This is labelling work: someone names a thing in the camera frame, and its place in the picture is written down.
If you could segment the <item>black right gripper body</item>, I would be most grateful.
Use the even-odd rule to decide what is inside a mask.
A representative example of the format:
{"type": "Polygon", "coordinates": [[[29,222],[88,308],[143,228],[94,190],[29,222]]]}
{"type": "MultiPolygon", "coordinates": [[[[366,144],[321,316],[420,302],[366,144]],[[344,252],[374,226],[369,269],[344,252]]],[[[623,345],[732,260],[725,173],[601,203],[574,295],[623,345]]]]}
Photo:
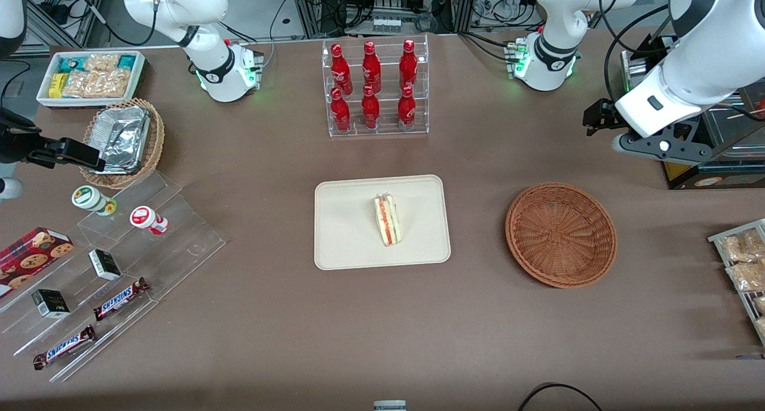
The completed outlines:
{"type": "Polygon", "coordinates": [[[6,108],[1,113],[1,163],[27,161],[37,150],[45,147],[40,128],[29,119],[6,108]]]}

